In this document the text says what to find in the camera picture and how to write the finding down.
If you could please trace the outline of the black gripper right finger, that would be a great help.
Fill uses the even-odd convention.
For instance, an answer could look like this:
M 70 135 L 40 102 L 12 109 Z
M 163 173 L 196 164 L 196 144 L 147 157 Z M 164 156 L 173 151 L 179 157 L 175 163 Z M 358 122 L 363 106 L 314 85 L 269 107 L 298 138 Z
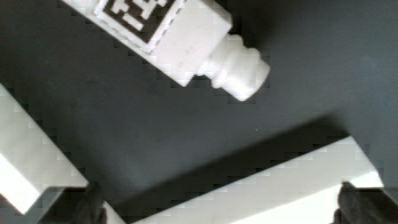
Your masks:
M 398 224 L 398 203 L 379 188 L 340 183 L 331 224 Z

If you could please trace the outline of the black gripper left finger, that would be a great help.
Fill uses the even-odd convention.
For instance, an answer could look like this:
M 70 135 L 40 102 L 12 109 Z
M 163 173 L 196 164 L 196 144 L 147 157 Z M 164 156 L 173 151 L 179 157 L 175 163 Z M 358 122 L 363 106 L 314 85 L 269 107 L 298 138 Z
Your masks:
M 95 183 L 83 187 L 49 187 L 36 224 L 106 224 L 104 199 Z

